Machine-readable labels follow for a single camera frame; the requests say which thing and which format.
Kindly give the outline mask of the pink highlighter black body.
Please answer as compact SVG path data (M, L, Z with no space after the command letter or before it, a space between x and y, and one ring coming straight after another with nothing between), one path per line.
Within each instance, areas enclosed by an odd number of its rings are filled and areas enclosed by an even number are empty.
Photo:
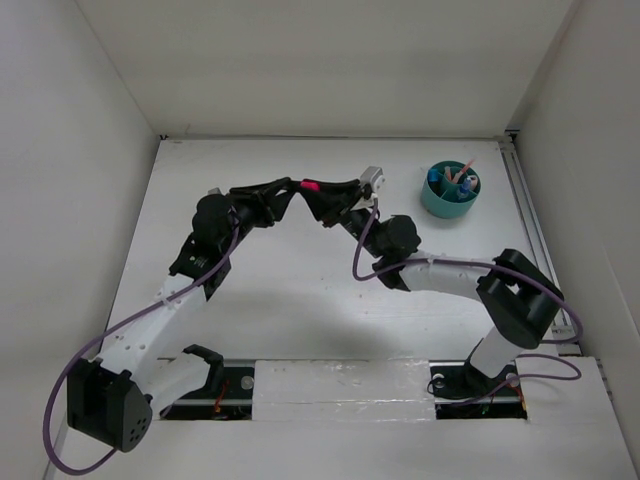
M320 185L315 181L303 180L300 182L300 187L306 190L319 192L321 190Z

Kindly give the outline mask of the blue highlighter black body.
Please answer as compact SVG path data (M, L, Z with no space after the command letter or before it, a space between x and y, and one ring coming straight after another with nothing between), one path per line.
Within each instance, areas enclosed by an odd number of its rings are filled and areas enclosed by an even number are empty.
M430 169L427 174L427 181L429 183L439 183L440 182L440 173L436 169Z

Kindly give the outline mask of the clear bottle blue cap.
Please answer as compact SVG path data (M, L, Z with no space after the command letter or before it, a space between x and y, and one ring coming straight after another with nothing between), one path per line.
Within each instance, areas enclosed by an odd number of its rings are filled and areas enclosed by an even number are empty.
M478 177L475 175L468 175L459 185L456 192L459 202L465 201L471 193L475 192L478 185Z

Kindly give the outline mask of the pink purple pen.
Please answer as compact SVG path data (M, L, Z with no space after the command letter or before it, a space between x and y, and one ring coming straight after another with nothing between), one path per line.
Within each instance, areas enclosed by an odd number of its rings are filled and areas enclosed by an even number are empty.
M464 167L459 171L459 173L460 173L461 175L466 174L466 172L467 172L467 171L471 168L471 166L474 164L475 160L476 160L475 158L472 158L471 160L469 160L469 161L464 165Z

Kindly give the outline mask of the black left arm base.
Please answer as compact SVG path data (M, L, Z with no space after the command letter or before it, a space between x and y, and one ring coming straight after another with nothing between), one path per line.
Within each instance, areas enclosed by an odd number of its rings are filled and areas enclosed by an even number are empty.
M183 350L189 360L208 366L199 389L188 391L159 411L162 420L244 421L252 419L255 386L254 360L225 360L213 350L193 344Z

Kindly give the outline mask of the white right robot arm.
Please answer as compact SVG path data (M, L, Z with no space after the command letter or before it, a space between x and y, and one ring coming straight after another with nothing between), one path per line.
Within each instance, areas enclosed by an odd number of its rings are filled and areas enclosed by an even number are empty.
M371 278L391 290L431 291L480 302L493 326L462 369L473 393L494 387L509 363L543 341L564 296L521 252L506 249L491 261L428 254L411 217L378 220L374 187L354 180L298 186L314 217L325 227L341 225L358 242L358 253L376 258Z

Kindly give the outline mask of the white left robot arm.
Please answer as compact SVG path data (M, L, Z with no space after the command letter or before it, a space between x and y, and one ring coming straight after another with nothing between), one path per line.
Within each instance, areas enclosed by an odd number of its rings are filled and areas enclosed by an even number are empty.
M255 228L281 221L304 187L288 177L202 197L192 229L152 303L107 330L114 338L95 357L68 367L67 424L119 452L133 450L153 417L194 391L212 396L222 387L224 359L197 344L162 366L172 337L202 310L231 270L231 254Z

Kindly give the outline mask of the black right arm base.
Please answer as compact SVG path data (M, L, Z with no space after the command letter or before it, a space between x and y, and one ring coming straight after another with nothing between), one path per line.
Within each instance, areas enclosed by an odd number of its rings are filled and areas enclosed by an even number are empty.
M426 391L434 398L437 420L519 419L528 415L524 396L515 379L514 362L496 378L487 378L466 361L430 361Z

